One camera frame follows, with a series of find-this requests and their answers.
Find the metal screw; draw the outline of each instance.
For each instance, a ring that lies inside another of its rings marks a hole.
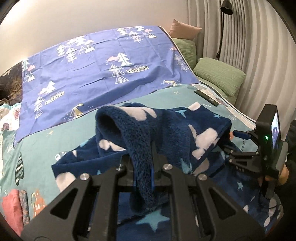
[[[207,175],[206,174],[199,174],[198,179],[201,181],[205,181],[207,179]]]
[[[168,170],[171,170],[172,168],[173,168],[173,166],[171,164],[164,164],[163,165],[163,169],[164,170],[167,170],[168,171]]]
[[[116,168],[116,171],[120,171],[123,168],[122,164],[119,164],[119,166]]]
[[[80,179],[83,180],[83,181],[89,179],[89,174],[88,174],[88,173],[83,173],[83,174],[81,174],[81,175],[80,175]]]

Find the yellow tent print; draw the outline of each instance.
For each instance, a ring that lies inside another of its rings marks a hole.
[[[73,119],[76,119],[76,118],[78,118],[78,117],[80,117],[80,116],[83,115],[83,113],[77,108],[78,106],[83,106],[83,104],[80,103],[80,104],[76,105],[72,109],[71,114],[70,114],[70,117],[73,117]]]

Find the person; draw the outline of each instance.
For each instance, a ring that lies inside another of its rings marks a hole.
[[[275,193],[281,200],[284,215],[264,241],[295,240],[296,227],[296,120],[292,121],[285,140],[288,143],[288,156],[278,179]]]

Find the pink pillow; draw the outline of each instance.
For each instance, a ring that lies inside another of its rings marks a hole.
[[[193,40],[200,31],[201,28],[194,27],[186,23],[181,23],[174,19],[169,35],[176,39]]]

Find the triangular cutout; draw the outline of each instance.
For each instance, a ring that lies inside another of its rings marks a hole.
[[[61,219],[67,219],[77,195],[78,189],[72,189],[51,211],[50,213]]]
[[[235,215],[235,210],[220,196],[214,189],[209,189],[219,218],[224,220],[228,217]]]

